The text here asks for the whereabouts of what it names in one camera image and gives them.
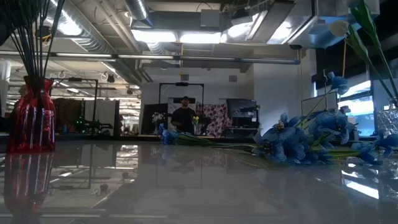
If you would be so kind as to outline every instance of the pink floral backdrop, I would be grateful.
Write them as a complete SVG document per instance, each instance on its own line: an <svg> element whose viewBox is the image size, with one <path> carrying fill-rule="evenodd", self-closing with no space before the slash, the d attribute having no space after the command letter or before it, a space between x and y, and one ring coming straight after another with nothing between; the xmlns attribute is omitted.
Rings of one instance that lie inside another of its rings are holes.
<svg viewBox="0 0 398 224"><path fill-rule="evenodd" d="M197 115L201 115L202 104L197 103ZM232 120L228 118L227 104L211 105L205 104L203 113L211 119L211 123L207 127L207 135L220 138L225 127L232 125Z"/></svg>

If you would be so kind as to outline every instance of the black shirt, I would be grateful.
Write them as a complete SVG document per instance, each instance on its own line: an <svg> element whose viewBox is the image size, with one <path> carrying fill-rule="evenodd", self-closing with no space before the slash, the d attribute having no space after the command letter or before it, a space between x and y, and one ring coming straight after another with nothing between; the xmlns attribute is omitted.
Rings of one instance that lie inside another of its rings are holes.
<svg viewBox="0 0 398 224"><path fill-rule="evenodd" d="M194 126L193 126L193 117L195 116L195 112L191 108L183 109L179 108L174 111L172 116L172 123L174 121L179 122L182 126L177 126L178 131L188 132L194 134Z"/></svg>

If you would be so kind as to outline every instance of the black frame stand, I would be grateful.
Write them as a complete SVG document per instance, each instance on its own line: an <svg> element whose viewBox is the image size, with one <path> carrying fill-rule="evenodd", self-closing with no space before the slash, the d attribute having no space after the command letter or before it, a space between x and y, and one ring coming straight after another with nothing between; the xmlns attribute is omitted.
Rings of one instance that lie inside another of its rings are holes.
<svg viewBox="0 0 398 224"><path fill-rule="evenodd" d="M205 109L205 84L199 84L199 83L159 83L159 95L158 95L158 105L160 104L160 94L161 94L161 89L162 85L175 85L175 86L189 86L189 85L198 85L201 86L201 113L203 115L204 109Z"/></svg>

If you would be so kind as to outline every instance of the man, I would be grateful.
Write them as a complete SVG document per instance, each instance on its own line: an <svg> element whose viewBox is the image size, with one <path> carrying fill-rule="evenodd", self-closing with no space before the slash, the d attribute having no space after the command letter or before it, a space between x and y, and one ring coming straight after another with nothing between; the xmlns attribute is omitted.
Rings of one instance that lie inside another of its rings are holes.
<svg viewBox="0 0 398 224"><path fill-rule="evenodd" d="M172 125L177 128L177 131L194 134L193 117L195 116L195 112L188 106L189 97L184 96L181 100L181 107L173 113Z"/></svg>

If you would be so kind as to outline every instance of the flower vase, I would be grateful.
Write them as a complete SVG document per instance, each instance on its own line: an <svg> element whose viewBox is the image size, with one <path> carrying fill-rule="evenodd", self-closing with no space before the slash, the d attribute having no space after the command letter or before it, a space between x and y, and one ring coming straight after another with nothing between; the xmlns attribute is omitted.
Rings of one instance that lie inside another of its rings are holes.
<svg viewBox="0 0 398 224"><path fill-rule="evenodd" d="M53 81L39 80L43 85L38 85L31 77L24 80L27 93L16 106L7 153L53 152L55 107L49 95Z"/></svg>
<svg viewBox="0 0 398 224"><path fill-rule="evenodd" d="M385 135L398 134L398 109L394 106L397 99L389 100L389 109L377 112L377 128L384 130Z"/></svg>
<svg viewBox="0 0 398 224"><path fill-rule="evenodd" d="M52 170L53 153L6 155L4 203L14 218L30 219L43 204Z"/></svg>

